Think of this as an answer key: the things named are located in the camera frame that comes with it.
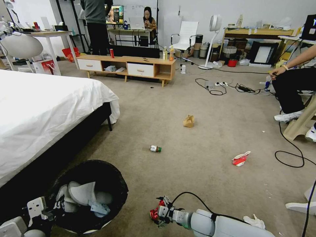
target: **brown paper bag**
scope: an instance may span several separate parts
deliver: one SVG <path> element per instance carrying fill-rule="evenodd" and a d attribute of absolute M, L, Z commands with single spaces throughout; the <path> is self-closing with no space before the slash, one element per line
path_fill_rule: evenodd
<path fill-rule="evenodd" d="M 185 127 L 194 127 L 194 116 L 188 115 L 183 121 L 183 126 Z"/>

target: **black bed frame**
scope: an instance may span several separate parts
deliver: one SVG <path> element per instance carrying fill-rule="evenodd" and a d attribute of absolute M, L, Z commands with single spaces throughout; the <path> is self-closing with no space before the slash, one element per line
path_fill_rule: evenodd
<path fill-rule="evenodd" d="M 29 201 L 45 196 L 58 174 L 91 140 L 106 119 L 112 131 L 111 113 L 110 103 L 104 103 L 0 188 L 0 225 L 22 215 L 22 208 Z"/>

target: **bed leg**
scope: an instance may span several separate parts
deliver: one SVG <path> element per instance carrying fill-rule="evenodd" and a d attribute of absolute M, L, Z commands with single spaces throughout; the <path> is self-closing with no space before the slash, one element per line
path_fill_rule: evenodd
<path fill-rule="evenodd" d="M 108 125 L 109 125 L 109 130 L 112 131 L 112 125 L 111 125 L 110 117 L 108 117 Z"/>

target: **gray shirt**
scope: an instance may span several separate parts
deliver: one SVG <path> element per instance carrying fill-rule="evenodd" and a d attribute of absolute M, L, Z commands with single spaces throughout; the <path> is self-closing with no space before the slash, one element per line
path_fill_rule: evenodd
<path fill-rule="evenodd" d="M 113 0 L 81 0 L 82 9 L 85 10 L 87 23 L 106 23 L 106 16 L 113 5 Z"/>

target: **human hand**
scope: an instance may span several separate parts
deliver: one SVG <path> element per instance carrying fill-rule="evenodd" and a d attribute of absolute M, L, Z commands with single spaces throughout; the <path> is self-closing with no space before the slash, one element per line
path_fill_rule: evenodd
<path fill-rule="evenodd" d="M 284 67 L 279 67 L 279 68 L 272 70 L 272 72 L 270 72 L 270 76 L 271 76 L 272 80 L 275 80 L 278 75 L 284 73 L 285 71 L 286 71 L 286 69 Z"/>

